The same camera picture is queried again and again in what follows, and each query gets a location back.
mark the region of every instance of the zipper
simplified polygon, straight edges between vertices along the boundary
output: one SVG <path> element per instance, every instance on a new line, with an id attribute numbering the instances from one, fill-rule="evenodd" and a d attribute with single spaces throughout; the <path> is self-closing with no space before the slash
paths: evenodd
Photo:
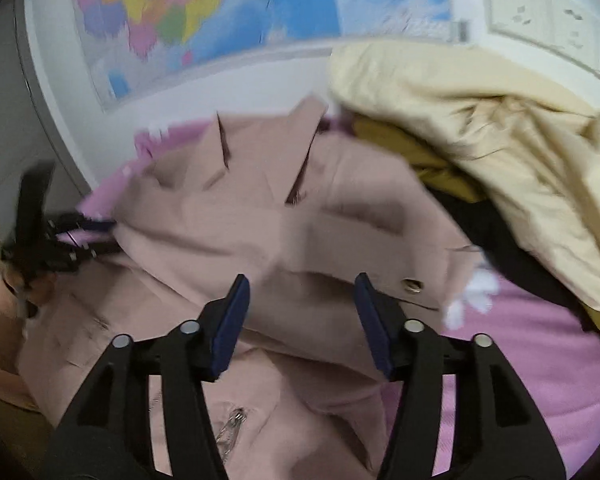
<path id="1" fill-rule="evenodd" d="M 226 463 L 232 450 L 234 450 L 240 428 L 245 420 L 247 420 L 247 414 L 243 408 L 233 410 L 229 415 L 229 420 L 216 435 L 216 445 L 223 464 Z"/>

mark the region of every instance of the gray door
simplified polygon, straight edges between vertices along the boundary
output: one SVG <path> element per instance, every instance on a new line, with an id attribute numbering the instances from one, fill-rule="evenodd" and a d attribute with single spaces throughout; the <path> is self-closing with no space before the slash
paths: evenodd
<path id="1" fill-rule="evenodd" d="M 13 227 L 20 175 L 37 160 L 56 162 L 48 209 L 70 210 L 82 197 L 32 102 L 21 65 L 14 10 L 14 0 L 0 6 L 0 239 Z"/>

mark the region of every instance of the wall socket panel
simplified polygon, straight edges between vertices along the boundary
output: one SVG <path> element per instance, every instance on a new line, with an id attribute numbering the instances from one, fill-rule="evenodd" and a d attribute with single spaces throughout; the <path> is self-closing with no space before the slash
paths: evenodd
<path id="1" fill-rule="evenodd" d="M 489 30 L 519 38 L 600 74 L 600 22 L 571 0 L 485 0 Z"/>

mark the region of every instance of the world map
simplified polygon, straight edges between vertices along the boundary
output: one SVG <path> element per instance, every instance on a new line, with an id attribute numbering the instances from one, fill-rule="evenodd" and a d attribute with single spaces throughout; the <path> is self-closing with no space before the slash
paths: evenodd
<path id="1" fill-rule="evenodd" d="M 74 0 L 105 107 L 169 75 L 241 52 L 368 35 L 448 41 L 449 0 Z"/>

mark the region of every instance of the metal eyelet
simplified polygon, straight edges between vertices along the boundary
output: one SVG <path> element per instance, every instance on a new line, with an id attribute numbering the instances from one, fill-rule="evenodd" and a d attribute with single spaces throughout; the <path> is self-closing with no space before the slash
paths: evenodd
<path id="1" fill-rule="evenodd" d="M 412 280 L 411 278 L 404 278 L 400 280 L 402 288 L 410 294 L 417 294 L 422 292 L 424 284 L 419 280 Z"/>

